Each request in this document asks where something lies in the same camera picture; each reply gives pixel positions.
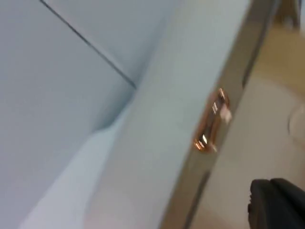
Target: floor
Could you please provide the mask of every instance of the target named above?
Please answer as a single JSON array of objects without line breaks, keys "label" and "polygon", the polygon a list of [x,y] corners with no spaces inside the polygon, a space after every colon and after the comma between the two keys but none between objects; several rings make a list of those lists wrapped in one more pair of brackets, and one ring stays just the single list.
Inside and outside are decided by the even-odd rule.
[{"label": "floor", "polygon": [[305,149],[288,133],[301,100],[291,91],[251,78],[218,157],[191,229],[247,229],[251,181],[283,177],[305,189]]}]

